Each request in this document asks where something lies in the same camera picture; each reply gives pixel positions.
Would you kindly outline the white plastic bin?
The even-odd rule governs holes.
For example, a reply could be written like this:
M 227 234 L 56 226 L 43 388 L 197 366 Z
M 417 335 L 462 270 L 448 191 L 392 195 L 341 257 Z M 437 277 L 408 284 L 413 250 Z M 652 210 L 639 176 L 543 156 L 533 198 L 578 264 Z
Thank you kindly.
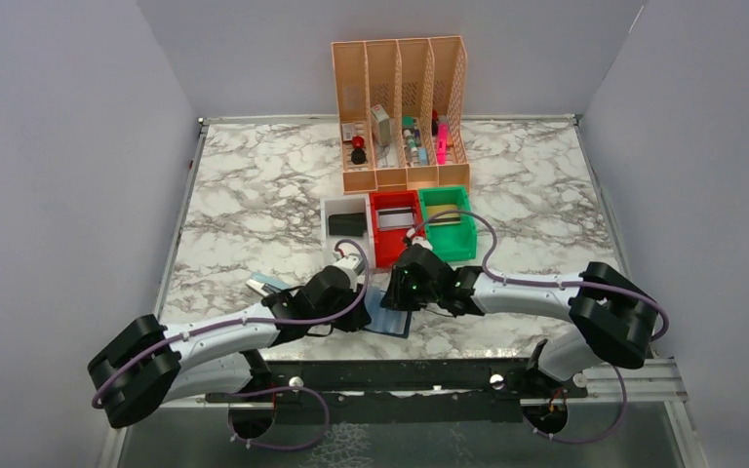
M 365 213 L 368 221 L 369 231 L 363 237 L 342 237 L 328 234 L 328 216 L 333 214 Z M 325 264 L 335 261 L 335 244 L 341 239 L 350 239 L 356 242 L 363 250 L 371 269 L 376 268 L 374 228 L 371 216 L 370 198 L 368 194 L 343 195 L 327 197 L 320 200 L 320 221 L 322 257 Z

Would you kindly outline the pink highlighter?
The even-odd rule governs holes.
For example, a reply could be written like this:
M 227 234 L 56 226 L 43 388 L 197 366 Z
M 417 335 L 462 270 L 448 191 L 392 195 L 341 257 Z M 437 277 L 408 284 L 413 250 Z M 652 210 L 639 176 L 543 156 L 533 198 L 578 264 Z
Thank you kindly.
M 439 124 L 437 127 L 436 141 L 436 160 L 439 166 L 447 162 L 449 125 L 446 123 Z

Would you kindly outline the light blue stapler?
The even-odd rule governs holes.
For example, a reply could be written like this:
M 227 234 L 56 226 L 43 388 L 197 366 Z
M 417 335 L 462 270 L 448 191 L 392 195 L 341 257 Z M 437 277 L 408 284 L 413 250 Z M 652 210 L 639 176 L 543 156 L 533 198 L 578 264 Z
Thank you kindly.
M 246 281 L 246 286 L 260 296 L 269 296 L 290 287 L 278 279 L 256 272 Z

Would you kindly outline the gold card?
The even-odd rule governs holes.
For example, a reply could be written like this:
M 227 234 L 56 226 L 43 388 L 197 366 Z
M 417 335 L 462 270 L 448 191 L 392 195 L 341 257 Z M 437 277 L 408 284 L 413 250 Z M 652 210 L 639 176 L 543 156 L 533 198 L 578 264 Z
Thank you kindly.
M 425 207 L 429 225 L 452 225 L 460 223 L 458 206 L 455 204 L 429 205 Z

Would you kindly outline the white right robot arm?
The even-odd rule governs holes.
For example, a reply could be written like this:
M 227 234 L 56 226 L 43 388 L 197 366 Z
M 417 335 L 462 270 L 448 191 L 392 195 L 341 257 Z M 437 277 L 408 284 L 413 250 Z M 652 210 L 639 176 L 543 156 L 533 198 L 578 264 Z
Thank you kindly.
M 601 363 L 641 368 L 665 324 L 658 303 L 603 262 L 570 275 L 504 277 L 485 266 L 452 267 L 414 245 L 392 265 L 381 305 L 414 312 L 429 304 L 456 317 L 514 313 L 572 324 L 569 332 L 537 345 L 524 370 L 526 388 L 538 397 Z

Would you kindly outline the silver card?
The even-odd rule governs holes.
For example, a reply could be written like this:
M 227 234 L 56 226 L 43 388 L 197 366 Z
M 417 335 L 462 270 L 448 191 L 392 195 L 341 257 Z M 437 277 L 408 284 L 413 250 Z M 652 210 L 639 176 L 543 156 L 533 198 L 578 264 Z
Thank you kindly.
M 379 231 L 412 228 L 415 226 L 414 210 L 410 207 L 377 210 L 376 224 Z

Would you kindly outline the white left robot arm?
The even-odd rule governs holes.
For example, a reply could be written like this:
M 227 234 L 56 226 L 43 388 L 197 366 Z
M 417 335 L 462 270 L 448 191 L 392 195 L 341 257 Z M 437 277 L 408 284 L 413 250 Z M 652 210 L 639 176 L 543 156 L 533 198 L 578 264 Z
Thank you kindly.
M 337 328 L 362 310 L 370 280 L 369 266 L 344 259 L 229 315 L 172 326 L 152 314 L 137 317 L 89 362 L 91 405 L 123 428 L 170 400 L 221 392 L 229 379 L 239 397 L 255 400 L 266 391 L 266 372 L 251 363 L 229 370 L 228 357 L 299 340 L 315 326 Z

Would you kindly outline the green plastic bin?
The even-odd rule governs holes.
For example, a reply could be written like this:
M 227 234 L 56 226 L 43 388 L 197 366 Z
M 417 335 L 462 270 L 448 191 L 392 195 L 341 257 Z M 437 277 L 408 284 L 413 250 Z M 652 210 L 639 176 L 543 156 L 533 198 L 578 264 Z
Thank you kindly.
M 418 198 L 423 219 L 443 211 L 471 211 L 468 193 L 461 185 L 421 188 Z M 433 252 L 442 260 L 455 262 L 475 258 L 477 231 L 473 217 L 445 214 L 430 221 L 423 230 Z

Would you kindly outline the red plastic bin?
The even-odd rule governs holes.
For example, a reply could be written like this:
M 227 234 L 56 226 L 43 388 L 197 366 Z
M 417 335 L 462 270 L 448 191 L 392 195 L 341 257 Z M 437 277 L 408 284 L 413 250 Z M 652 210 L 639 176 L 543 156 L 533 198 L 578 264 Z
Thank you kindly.
M 414 210 L 416 227 L 421 221 L 420 203 L 415 190 L 373 192 L 369 196 L 374 228 L 374 258 L 377 268 L 390 267 L 405 249 L 404 237 L 409 229 L 379 231 L 376 211 L 381 209 L 410 207 Z

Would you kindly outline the peach desk file organizer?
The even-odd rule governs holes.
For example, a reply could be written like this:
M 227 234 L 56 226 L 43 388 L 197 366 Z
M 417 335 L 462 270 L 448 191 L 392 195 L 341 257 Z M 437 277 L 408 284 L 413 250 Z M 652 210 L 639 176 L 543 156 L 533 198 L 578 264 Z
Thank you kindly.
M 467 51 L 459 35 L 334 42 L 331 45 L 346 194 L 438 186 L 471 187 L 461 135 Z M 391 144 L 373 139 L 370 109 L 391 119 Z M 447 162 L 436 160 L 437 127 L 449 125 Z M 368 161 L 353 165 L 351 139 L 366 141 Z

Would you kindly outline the white box in organizer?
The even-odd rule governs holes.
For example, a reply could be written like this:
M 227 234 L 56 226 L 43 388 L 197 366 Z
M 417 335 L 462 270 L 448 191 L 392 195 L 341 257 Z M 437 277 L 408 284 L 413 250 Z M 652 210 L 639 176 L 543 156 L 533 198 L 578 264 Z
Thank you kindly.
M 391 144 L 391 119 L 384 106 L 376 104 L 370 109 L 373 139 L 378 146 Z

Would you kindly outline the red and black stamp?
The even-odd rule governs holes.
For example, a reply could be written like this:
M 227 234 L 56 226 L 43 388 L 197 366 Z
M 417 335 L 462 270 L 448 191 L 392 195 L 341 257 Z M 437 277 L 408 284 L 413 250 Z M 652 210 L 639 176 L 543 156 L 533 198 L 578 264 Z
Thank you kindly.
M 367 163 L 367 153 L 365 150 L 366 141 L 362 136 L 354 136 L 351 139 L 352 150 L 350 161 L 353 165 L 364 165 Z

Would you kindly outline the navy blue card holder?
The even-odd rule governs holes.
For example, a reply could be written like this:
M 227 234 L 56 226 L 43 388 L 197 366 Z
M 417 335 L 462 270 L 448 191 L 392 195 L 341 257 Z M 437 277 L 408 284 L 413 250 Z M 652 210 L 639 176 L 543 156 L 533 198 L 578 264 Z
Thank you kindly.
M 365 297 L 365 306 L 370 316 L 370 322 L 364 326 L 364 331 L 404 339 L 408 338 L 413 313 L 382 307 L 380 303 L 383 297 L 384 291 L 380 288 L 368 288 Z

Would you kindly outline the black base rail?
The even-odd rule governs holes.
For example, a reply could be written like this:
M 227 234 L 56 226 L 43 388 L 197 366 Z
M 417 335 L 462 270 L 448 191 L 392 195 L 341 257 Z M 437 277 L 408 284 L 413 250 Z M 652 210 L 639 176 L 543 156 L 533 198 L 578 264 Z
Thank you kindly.
M 572 380 L 531 383 L 525 358 L 270 361 L 248 389 L 273 393 L 247 398 L 241 390 L 220 390 L 205 400 L 244 420 L 256 415 L 279 424 L 517 423 L 522 406 L 587 395 Z

